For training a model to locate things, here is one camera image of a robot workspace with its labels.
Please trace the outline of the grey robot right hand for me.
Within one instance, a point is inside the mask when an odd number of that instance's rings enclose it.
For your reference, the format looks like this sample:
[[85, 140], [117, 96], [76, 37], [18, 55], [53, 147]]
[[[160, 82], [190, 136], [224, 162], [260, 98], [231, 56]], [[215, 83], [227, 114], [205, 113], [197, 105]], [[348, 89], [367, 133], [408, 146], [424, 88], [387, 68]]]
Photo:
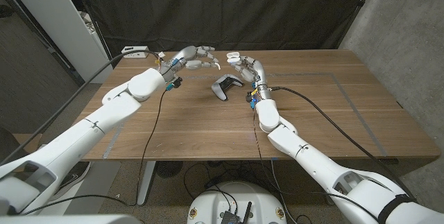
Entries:
[[255, 84], [255, 88], [262, 99], [271, 99], [266, 73], [259, 60], [249, 56], [239, 56], [228, 58], [227, 62], [241, 74], [244, 80]]

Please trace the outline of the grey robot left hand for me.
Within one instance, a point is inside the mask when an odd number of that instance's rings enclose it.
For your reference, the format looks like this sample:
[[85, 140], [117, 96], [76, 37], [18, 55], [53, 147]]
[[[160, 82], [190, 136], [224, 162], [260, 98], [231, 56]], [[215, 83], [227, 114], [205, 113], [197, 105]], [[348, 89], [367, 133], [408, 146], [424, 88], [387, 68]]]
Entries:
[[211, 54], [215, 48], [211, 46], [187, 46], [177, 52], [168, 62], [163, 62], [160, 67], [162, 75], [169, 71], [180, 71], [183, 67], [190, 70], [200, 68], [221, 69], [219, 61]]

